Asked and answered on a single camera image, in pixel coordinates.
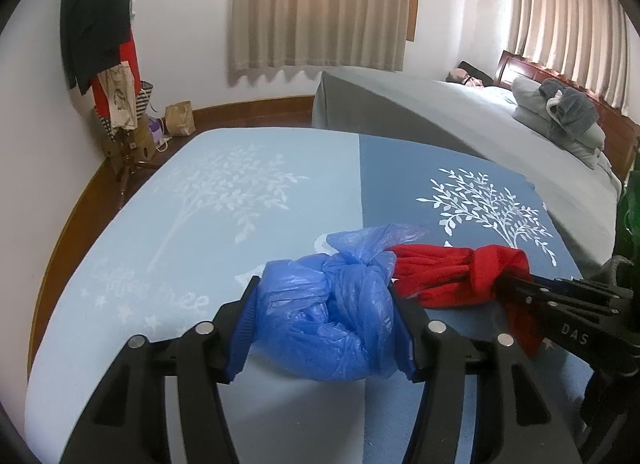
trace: blue tablecloth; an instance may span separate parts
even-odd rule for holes
[[[545,277],[579,277],[544,204],[522,176],[428,145],[315,129],[222,129],[176,154],[107,227],[69,281],[31,372],[28,444],[59,460],[94,387],[129,336],[181,335],[237,299],[272,259],[325,247],[327,233],[424,224],[424,241],[526,251]],[[464,335],[505,328],[495,304],[430,311]],[[575,421],[588,366],[548,344],[536,360]],[[458,461],[468,461],[468,379]],[[243,464],[401,462],[422,385],[396,373],[358,383],[299,380],[251,354],[221,394]]]

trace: paper bag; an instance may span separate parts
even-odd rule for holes
[[[166,107],[164,112],[166,129],[172,137],[180,137],[183,135],[191,135],[196,131],[193,123],[193,110],[191,110],[191,101],[176,102]]]

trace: knotted plastic bag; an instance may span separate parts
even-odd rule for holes
[[[267,263],[258,285],[256,347],[290,372],[315,381],[388,377],[394,361],[394,307],[387,290],[396,255],[389,247],[425,229],[391,224],[334,233],[338,252]]]

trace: beige curtain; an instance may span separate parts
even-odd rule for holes
[[[231,66],[402,70],[409,0],[233,0]]]
[[[509,52],[626,108],[626,16],[618,0],[513,0]]]

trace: red cloth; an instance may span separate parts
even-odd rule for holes
[[[503,245],[473,250],[437,245],[398,245],[390,249],[398,260],[394,270],[396,289],[404,298],[415,298],[425,308],[479,305],[495,299],[496,278],[507,272],[529,279],[524,251]],[[511,332],[527,355],[534,355],[542,339],[536,335],[526,309],[507,305]]]
[[[129,68],[133,74],[133,88],[136,94],[140,92],[142,85],[140,83],[140,69],[138,68],[138,56],[136,55],[136,44],[133,41],[133,34],[129,33],[129,41],[120,45],[120,62],[129,62]],[[98,76],[94,76],[91,80],[91,89],[94,92],[95,110],[100,117],[109,116],[109,102],[107,96],[102,89]]]

